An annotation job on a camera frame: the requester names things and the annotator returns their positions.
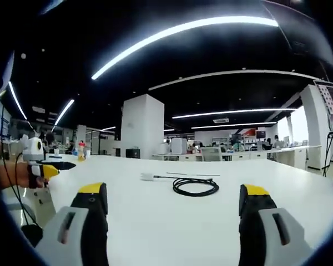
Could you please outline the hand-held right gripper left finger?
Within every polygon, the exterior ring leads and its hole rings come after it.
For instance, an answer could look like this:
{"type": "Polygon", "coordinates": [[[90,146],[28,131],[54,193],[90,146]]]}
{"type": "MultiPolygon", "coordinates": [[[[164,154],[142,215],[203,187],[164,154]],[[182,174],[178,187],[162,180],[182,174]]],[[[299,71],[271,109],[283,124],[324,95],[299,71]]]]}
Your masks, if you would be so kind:
{"type": "Polygon", "coordinates": [[[80,188],[46,224],[36,252],[46,265],[108,265],[107,214],[104,182],[80,188]]]}

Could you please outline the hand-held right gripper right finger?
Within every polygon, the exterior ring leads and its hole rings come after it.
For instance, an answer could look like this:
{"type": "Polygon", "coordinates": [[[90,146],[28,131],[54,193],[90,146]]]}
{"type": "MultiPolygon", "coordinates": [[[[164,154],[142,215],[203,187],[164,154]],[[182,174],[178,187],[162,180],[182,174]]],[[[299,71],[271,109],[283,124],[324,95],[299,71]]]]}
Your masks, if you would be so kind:
{"type": "Polygon", "coordinates": [[[303,226],[262,187],[239,194],[239,265],[302,265],[312,254],[303,226]]]}

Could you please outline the person's left hand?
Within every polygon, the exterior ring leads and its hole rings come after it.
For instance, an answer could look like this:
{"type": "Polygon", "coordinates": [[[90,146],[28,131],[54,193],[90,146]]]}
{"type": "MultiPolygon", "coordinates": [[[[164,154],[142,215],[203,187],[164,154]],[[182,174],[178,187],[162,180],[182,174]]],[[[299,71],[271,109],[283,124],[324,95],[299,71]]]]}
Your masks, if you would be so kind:
{"type": "Polygon", "coordinates": [[[29,188],[42,188],[48,184],[48,179],[44,176],[43,165],[28,165],[29,188]]]}

